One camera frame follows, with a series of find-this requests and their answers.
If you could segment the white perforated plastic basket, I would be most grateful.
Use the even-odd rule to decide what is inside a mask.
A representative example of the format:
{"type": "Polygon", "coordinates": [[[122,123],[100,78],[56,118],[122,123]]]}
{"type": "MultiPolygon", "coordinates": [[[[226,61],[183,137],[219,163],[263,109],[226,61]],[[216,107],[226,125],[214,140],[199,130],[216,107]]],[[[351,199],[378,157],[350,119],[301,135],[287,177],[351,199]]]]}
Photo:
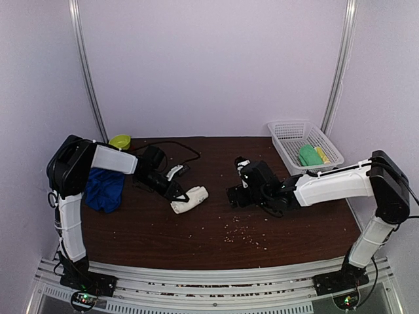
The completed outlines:
{"type": "Polygon", "coordinates": [[[344,157],[329,138],[313,123],[307,120],[269,122],[267,128],[272,144],[290,175],[329,171],[344,163],[344,157]],[[319,147],[327,162],[318,165],[305,165],[301,162],[304,147],[319,147]]]}

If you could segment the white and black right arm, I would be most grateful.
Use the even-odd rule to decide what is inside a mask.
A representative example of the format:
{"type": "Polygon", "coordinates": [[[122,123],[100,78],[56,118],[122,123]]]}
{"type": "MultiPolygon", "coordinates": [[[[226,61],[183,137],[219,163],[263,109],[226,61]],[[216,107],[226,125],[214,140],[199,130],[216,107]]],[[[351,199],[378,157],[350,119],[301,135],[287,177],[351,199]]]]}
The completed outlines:
{"type": "Polygon", "coordinates": [[[227,189],[230,206],[257,205],[273,217],[328,201],[369,198],[376,205],[361,235],[348,249],[336,274],[340,288],[350,288],[365,273],[375,253],[398,226],[410,217],[407,176],[382,150],[354,165],[279,179],[269,165],[239,157],[240,184],[227,189]]]}

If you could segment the white towel with blue emblem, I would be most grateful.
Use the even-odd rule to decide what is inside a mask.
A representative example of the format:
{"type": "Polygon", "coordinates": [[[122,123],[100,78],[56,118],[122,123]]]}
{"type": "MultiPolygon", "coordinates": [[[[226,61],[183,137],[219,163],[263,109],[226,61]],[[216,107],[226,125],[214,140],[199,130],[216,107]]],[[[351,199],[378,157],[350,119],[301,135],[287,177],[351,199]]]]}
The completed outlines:
{"type": "Polygon", "coordinates": [[[177,215],[186,213],[199,206],[209,197],[209,193],[204,186],[195,186],[186,192],[186,196],[189,198],[188,201],[186,201],[184,196],[181,196],[180,200],[170,203],[174,213],[177,215]]]}

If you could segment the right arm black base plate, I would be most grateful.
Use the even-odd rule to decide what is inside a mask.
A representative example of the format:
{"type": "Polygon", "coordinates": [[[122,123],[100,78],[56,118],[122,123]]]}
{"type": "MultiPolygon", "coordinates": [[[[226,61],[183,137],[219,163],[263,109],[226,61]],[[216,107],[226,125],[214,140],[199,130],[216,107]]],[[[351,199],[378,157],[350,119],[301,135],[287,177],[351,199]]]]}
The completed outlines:
{"type": "Polygon", "coordinates": [[[315,275],[312,279],[318,296],[355,289],[369,283],[367,274],[355,278],[353,275],[343,275],[340,271],[315,275]]]}

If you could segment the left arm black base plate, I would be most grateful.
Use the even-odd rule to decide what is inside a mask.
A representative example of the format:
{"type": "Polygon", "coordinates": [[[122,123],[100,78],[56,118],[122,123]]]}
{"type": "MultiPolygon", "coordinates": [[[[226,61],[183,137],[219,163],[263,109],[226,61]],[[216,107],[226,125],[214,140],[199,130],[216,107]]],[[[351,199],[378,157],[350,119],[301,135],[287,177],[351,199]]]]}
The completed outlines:
{"type": "Polygon", "coordinates": [[[108,296],[112,297],[115,291],[117,278],[112,275],[105,275],[100,273],[88,273],[88,278],[74,277],[70,274],[61,276],[60,284],[94,296],[108,296]]]}

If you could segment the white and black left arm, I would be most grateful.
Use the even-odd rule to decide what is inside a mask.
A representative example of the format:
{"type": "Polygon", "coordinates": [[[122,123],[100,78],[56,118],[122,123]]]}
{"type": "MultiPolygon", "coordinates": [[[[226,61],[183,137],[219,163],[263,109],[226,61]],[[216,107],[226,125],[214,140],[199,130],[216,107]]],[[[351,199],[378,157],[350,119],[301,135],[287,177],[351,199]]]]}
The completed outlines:
{"type": "Polygon", "coordinates": [[[185,191],[175,181],[175,174],[183,169],[183,165],[165,175],[159,172],[164,157],[164,152],[152,145],[145,146],[143,154],[136,156],[110,144],[69,135],[49,161],[46,169],[51,189],[48,200],[55,210],[63,277],[79,290],[88,290],[94,285],[94,274],[88,270],[81,222],[81,201],[88,192],[86,187],[93,173],[102,171],[118,177],[133,175],[168,200],[177,214],[191,210],[206,197],[202,187],[185,191]]]}

